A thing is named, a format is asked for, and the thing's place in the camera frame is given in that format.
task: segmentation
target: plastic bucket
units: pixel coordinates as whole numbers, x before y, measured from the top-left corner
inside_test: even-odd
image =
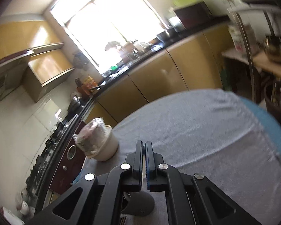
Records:
[[[106,125],[106,128],[108,128],[108,135],[102,142],[99,151],[96,154],[87,156],[87,158],[94,158],[97,161],[107,161],[116,153],[119,141],[114,136],[112,127],[110,125]]]

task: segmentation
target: yellow cabinet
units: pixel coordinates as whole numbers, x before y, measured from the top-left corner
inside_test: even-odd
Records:
[[[127,75],[104,91],[98,102],[118,123],[148,103]]]
[[[221,88],[220,74],[210,46],[202,33],[167,48],[189,90]]]
[[[128,75],[149,102],[187,91],[179,70],[166,50],[149,58]]]
[[[96,118],[103,118],[105,124],[112,127],[117,125],[117,121],[98,102],[94,103],[84,122],[87,124]]]
[[[35,55],[28,65],[41,84],[73,68],[61,49]]]
[[[45,20],[0,25],[0,59],[28,48],[60,42]]]
[[[215,26],[203,31],[203,34],[210,45],[217,67],[219,71],[221,71],[224,66],[224,60],[221,53],[234,47],[232,37],[228,31],[228,25],[222,24]]]

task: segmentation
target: window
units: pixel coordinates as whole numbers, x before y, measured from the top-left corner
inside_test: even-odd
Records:
[[[148,42],[163,31],[144,0],[59,0],[52,14],[62,21],[104,73],[122,59],[109,42]]]

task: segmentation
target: metal screw head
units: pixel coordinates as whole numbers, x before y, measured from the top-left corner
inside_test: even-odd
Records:
[[[201,173],[195,173],[195,178],[196,179],[203,179],[204,178],[204,174],[201,174]]]
[[[167,169],[169,166],[168,166],[167,164],[165,164],[165,163],[161,163],[161,164],[158,165],[158,167],[159,167],[160,169],[162,169],[162,170],[165,170],[165,169]]]
[[[123,170],[128,170],[129,168],[130,168],[130,164],[128,164],[128,163],[123,163],[121,165],[121,169],[123,169]]]
[[[88,173],[84,176],[84,179],[87,181],[92,181],[95,178],[95,175],[92,173]]]

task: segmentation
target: microwave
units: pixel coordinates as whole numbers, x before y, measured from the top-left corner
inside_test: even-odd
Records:
[[[171,25],[177,31],[192,29],[198,25],[212,20],[213,15],[205,2],[198,2],[190,6],[172,10],[173,15],[169,18]]]

